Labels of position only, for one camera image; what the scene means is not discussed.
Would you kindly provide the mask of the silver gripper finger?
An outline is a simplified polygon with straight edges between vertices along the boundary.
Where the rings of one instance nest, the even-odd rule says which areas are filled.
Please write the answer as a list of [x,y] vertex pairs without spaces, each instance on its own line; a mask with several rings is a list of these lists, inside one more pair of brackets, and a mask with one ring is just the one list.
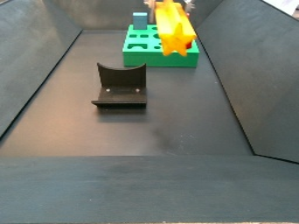
[[154,0],[144,0],[144,5],[149,9],[149,23],[154,22]]
[[194,8],[194,0],[182,0],[184,1],[184,13],[186,16],[190,15],[190,11]]

